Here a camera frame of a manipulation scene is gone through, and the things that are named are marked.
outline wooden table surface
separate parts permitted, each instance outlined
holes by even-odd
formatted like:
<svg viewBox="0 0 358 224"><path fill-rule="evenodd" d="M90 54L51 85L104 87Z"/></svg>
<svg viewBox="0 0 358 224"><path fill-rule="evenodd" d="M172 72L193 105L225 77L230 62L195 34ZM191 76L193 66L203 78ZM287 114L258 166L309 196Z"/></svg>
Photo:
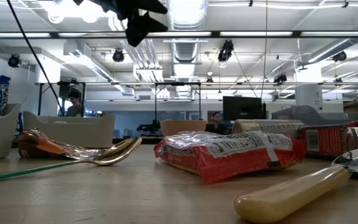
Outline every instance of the wooden table surface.
<svg viewBox="0 0 358 224"><path fill-rule="evenodd" d="M0 160L0 173L64 161L19 159L14 150ZM158 161L141 146L111 167L76 164L0 182L0 223L246 223L234 211L242 194L325 168L307 159L287 170L242 175L203 185L197 175ZM358 180L290 215L280 223L358 222Z"/></svg>

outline spoon handle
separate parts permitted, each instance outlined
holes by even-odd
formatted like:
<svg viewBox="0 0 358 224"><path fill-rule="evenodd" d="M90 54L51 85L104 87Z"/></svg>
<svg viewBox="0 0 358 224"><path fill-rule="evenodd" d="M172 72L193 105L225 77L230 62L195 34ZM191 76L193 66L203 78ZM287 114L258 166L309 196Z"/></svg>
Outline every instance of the spoon handle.
<svg viewBox="0 0 358 224"><path fill-rule="evenodd" d="M341 166L328 167L264 190L242 195L234 202L234 208L243 219L254 223L277 222L345 183L349 177L349 171Z"/></svg>

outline computer monitor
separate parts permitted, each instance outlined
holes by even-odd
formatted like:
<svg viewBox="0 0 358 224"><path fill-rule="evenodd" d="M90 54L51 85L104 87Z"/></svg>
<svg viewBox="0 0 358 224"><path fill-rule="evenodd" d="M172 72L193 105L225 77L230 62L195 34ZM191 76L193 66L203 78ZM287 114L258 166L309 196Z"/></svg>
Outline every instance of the computer monitor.
<svg viewBox="0 0 358 224"><path fill-rule="evenodd" d="M224 96L223 120L266 119L261 98Z"/></svg>

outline person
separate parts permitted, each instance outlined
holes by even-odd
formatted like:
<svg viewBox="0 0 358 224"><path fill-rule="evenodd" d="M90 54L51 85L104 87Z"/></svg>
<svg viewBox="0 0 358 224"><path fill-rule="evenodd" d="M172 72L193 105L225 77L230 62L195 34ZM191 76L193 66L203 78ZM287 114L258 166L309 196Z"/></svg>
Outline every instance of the person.
<svg viewBox="0 0 358 224"><path fill-rule="evenodd" d="M207 124L205 131L216 133L216 134L224 134L226 130L226 126L221 123L221 114L220 112L215 112L211 117L213 123Z"/></svg>
<svg viewBox="0 0 358 224"><path fill-rule="evenodd" d="M73 106L67 109L67 116L81 116L81 92L71 91L68 94L68 100L70 100Z"/></svg>

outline red package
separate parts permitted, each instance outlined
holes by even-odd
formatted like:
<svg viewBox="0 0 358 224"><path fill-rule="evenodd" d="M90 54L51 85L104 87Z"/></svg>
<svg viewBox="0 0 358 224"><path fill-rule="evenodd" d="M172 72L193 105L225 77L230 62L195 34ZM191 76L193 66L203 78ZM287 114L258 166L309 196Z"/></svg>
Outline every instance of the red package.
<svg viewBox="0 0 358 224"><path fill-rule="evenodd" d="M283 169L303 160L301 140L262 131L226 136L186 132L167 136L154 147L156 157L199 174L204 184L258 170Z"/></svg>

